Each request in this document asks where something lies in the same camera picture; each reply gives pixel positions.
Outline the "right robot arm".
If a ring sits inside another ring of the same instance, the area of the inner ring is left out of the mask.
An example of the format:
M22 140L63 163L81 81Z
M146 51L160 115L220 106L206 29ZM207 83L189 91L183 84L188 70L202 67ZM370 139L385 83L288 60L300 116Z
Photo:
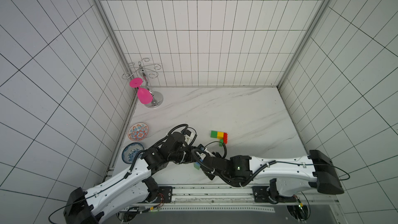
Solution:
M191 153L210 179L219 177L232 187L245 187L253 181L261 184L269 182L283 197L313 188L325 195L344 193L332 160L319 150L310 150L307 156L290 159L254 156L226 159L201 149L194 149Z

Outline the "pink plastic wine glass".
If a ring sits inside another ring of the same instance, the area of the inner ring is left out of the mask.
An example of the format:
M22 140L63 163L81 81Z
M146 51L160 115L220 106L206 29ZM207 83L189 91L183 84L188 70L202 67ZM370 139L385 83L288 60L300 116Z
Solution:
M141 78L134 78L130 81L131 88L137 88L137 97L142 104L149 104L153 100L153 96L148 89L142 88L143 80Z

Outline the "blue patterned ceramic plate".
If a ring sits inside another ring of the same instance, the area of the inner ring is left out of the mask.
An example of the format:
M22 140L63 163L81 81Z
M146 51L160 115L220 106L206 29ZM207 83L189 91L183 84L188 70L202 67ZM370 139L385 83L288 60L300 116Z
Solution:
M144 150L144 146L141 143L134 142L127 145L121 154L122 161L126 164L131 164L137 153L141 150Z

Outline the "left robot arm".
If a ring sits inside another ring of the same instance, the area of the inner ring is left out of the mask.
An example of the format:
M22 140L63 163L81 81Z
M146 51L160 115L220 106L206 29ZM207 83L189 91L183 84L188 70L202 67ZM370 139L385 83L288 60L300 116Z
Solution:
M77 188L68 198L63 216L68 224L101 224L117 212L142 202L153 202L159 186L153 175L169 162L192 163L197 135L189 130L170 132L149 148L139 151L127 169L87 190Z

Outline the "metal glass rack stand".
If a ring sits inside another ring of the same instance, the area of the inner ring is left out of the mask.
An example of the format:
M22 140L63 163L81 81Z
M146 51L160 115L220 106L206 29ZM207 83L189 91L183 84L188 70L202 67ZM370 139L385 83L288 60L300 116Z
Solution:
M152 84L159 76L159 70L162 68L161 64L154 63L150 58L142 58L137 63L129 63L130 73L126 72L122 75L123 79L129 82L134 78L141 78L143 80L142 88L148 89L153 96L153 100L149 104L144 104L147 108L156 108L163 103L163 95L160 92L154 91Z

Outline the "red lego brick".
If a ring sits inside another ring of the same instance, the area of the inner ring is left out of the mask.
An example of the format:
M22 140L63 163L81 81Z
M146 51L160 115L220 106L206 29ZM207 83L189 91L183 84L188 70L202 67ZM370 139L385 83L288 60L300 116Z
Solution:
M224 143L224 144L227 144L227 143L228 143L228 134L227 134L227 133L224 133L224 134L223 134L222 140L223 140L223 143Z

